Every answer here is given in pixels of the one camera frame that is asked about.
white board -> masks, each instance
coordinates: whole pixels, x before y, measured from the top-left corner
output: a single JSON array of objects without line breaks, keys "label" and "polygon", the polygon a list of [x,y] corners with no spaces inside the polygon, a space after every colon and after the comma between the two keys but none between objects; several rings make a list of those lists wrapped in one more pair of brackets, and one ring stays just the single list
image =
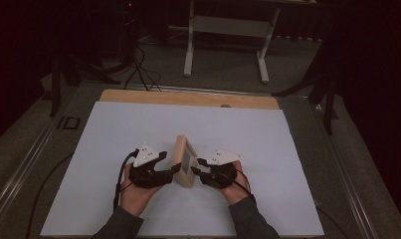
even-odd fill
[{"label": "white board", "polygon": [[[41,235],[95,234],[112,214],[125,157],[147,142],[168,152],[156,165],[167,169],[179,134],[199,157],[217,148],[242,154],[259,210],[281,236],[323,235],[283,111],[106,102],[94,106]],[[141,217],[139,236],[236,235],[224,197],[198,177],[192,188],[165,185]]]}]

hand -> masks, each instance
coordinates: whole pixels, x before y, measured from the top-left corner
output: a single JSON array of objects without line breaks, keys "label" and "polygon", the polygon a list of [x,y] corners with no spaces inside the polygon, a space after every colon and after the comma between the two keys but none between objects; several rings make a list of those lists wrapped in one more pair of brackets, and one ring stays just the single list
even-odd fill
[{"label": "hand", "polygon": [[[243,171],[240,161],[234,161],[233,164],[237,170]],[[241,185],[243,185],[245,188],[249,188],[247,178],[239,171],[237,171],[237,177],[235,178],[235,180]],[[247,193],[245,190],[243,190],[235,183],[232,183],[230,186],[226,188],[219,189],[219,191],[224,195],[225,199],[228,201],[230,205],[234,205],[235,203],[249,196],[249,193]]]},{"label": "hand", "polygon": [[119,206],[129,214],[138,217],[146,208],[150,198],[162,186],[146,189],[131,184],[131,181],[129,180],[130,169],[130,164],[128,164],[124,169],[124,181],[120,187],[122,192],[120,193]]}]

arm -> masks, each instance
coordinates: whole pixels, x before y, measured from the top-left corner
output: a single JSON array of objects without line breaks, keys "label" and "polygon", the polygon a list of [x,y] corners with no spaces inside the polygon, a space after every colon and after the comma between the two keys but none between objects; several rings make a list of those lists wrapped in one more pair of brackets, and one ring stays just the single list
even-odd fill
[{"label": "arm", "polygon": [[[237,170],[243,171],[240,161],[235,161]],[[247,178],[238,172],[235,179],[248,188]],[[235,231],[239,239],[274,239],[280,238],[278,232],[266,222],[249,193],[236,184],[220,189],[228,201],[229,211],[234,221]]]},{"label": "arm", "polygon": [[131,166],[127,165],[124,170],[124,181],[121,184],[123,191],[120,193],[119,206],[114,210],[106,225],[93,238],[126,239],[135,238],[137,235],[143,223],[139,215],[161,187],[145,189],[131,184],[128,178],[130,168]]},{"label": "arm", "polygon": [[235,231],[239,239],[280,238],[278,232],[266,222],[254,201],[247,197],[229,206]]}]

sleeve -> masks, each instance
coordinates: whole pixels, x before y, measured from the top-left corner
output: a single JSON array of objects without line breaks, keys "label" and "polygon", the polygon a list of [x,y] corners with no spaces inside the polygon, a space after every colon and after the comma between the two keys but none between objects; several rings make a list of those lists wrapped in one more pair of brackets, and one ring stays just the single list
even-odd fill
[{"label": "sleeve", "polygon": [[260,214],[259,209],[250,197],[230,205],[229,211],[239,239],[280,238],[278,232]]},{"label": "sleeve", "polygon": [[93,239],[128,239],[135,238],[143,223],[143,219],[135,217],[117,207],[106,225],[100,229]]}]

black cable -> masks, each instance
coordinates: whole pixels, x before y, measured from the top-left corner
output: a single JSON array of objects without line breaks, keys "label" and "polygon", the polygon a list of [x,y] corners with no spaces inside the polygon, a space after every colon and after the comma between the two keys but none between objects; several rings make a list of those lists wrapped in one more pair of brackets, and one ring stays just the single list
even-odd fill
[{"label": "black cable", "polygon": [[121,190],[119,191],[118,194],[122,193],[124,190],[126,190],[126,189],[127,189],[129,186],[131,186],[131,185],[132,185],[132,183],[130,183],[129,185],[125,186],[123,189],[121,189]]},{"label": "black cable", "polygon": [[[150,79],[150,81],[152,82],[152,85],[150,86],[149,89],[151,90],[151,88],[152,88],[153,86],[156,86],[157,89],[161,92],[160,87],[157,85],[157,83],[158,83],[158,82],[160,81],[160,79],[162,78],[161,75],[160,75],[160,73],[147,70],[147,69],[143,68],[142,66],[140,66],[140,68],[143,70],[143,72],[147,75],[147,77],[148,77],[148,78]],[[157,80],[153,80],[147,72],[150,72],[150,73],[152,73],[152,74],[156,74],[156,75],[158,76],[158,79],[157,79]]]},{"label": "black cable", "polygon": [[329,219],[331,221],[331,223],[333,223],[333,225],[335,225],[335,227],[340,231],[340,233],[342,233],[342,235],[346,238],[349,239],[348,235],[346,234],[346,232],[342,229],[342,227],[340,227],[340,225],[324,210],[322,210],[319,206],[315,207],[317,209],[317,211],[321,212],[321,214],[323,214],[327,219]]},{"label": "black cable", "polygon": [[116,207],[118,206],[118,201],[119,201],[118,196],[119,196],[119,193],[121,192],[120,184],[121,184],[122,175],[125,170],[126,163],[128,162],[128,160],[131,157],[137,157],[137,155],[138,155],[138,149],[136,149],[134,152],[129,153],[128,156],[122,162],[121,168],[119,170],[118,182],[116,183],[116,186],[115,186],[115,196],[113,197],[113,210],[115,210]]},{"label": "black cable", "polygon": [[[253,199],[254,203],[257,204],[256,197],[251,192],[250,182],[249,182],[249,179],[247,178],[246,174],[244,174],[244,172],[242,172],[241,170],[238,170],[238,169],[234,169],[234,170],[241,172],[241,174],[246,178],[247,185],[248,185],[249,189],[247,189],[245,186],[241,185],[241,183],[239,183],[236,180],[233,181],[235,183],[235,185],[239,186],[241,189],[243,189],[245,192],[247,192],[247,194],[249,194],[249,196]],[[221,175],[221,176],[223,176],[223,177],[225,177],[225,178],[227,178],[229,180],[232,180],[232,178],[230,178],[228,175],[226,175],[226,174],[224,174],[222,172],[219,172],[219,175]]]},{"label": "black cable", "polygon": [[146,82],[144,81],[143,75],[142,75],[141,70],[140,70],[141,63],[138,63],[138,62],[137,62],[137,59],[135,59],[135,60],[134,60],[134,64],[135,64],[135,66],[137,67],[137,72],[138,72],[138,75],[140,76],[141,82],[143,83],[143,85],[144,85],[144,87],[146,88],[146,90],[149,91],[149,88],[147,87],[147,84],[146,84]]},{"label": "black cable", "polygon": [[141,60],[140,60],[139,64],[137,64],[137,63],[136,63],[137,60],[136,60],[136,58],[135,58],[135,56],[134,56],[135,69],[134,69],[134,71],[131,73],[131,75],[129,75],[128,79],[126,80],[125,85],[123,86],[123,89],[124,89],[124,90],[126,89],[126,86],[128,85],[129,81],[131,81],[131,79],[132,79],[132,77],[134,76],[134,74],[135,74],[136,72],[139,72],[139,71],[140,71],[139,66],[144,62],[144,55],[145,55],[145,54],[144,54],[144,51],[143,51],[141,48],[139,48],[139,47],[136,47],[136,49],[138,49],[138,50],[141,52]]},{"label": "black cable", "polygon": [[119,58],[119,53],[120,53],[120,51],[121,51],[121,44],[122,44],[122,42],[121,42],[121,37],[122,37],[122,32],[123,32],[123,29],[124,29],[124,27],[125,27],[125,9],[123,9],[123,2],[122,2],[122,0],[120,0],[119,1],[119,3],[120,3],[120,8],[119,8],[119,10],[121,11],[121,13],[122,13],[122,15],[121,15],[121,18],[120,18],[120,30],[119,30],[119,36],[118,36],[118,51],[117,51],[117,53],[116,53],[116,57],[117,58]]},{"label": "black cable", "polygon": [[33,217],[34,217],[34,214],[35,214],[35,211],[36,211],[36,205],[38,204],[39,196],[41,195],[42,190],[43,190],[43,188],[44,188],[46,182],[47,182],[48,179],[51,177],[52,173],[54,173],[54,171],[55,171],[59,166],[61,166],[61,164],[63,164],[64,162],[66,162],[68,159],[70,159],[70,158],[73,156],[73,154],[74,154],[74,153],[72,152],[70,155],[68,155],[68,156],[66,156],[64,159],[62,159],[62,160],[49,172],[48,176],[45,177],[44,181],[42,182],[42,185],[39,187],[39,191],[38,191],[38,193],[37,193],[36,199],[35,199],[35,201],[33,202],[32,212],[31,212],[29,224],[28,224],[28,226],[27,226],[26,239],[30,238],[30,232],[31,232],[31,229],[32,229]]},{"label": "black cable", "polygon": [[98,69],[98,71],[106,74],[106,75],[111,75],[111,74],[115,74],[117,72],[123,71],[126,68],[129,67],[129,65],[131,64],[131,57],[126,56],[124,58],[122,58],[121,63],[117,66],[113,66],[110,68],[105,68],[105,69]]}]

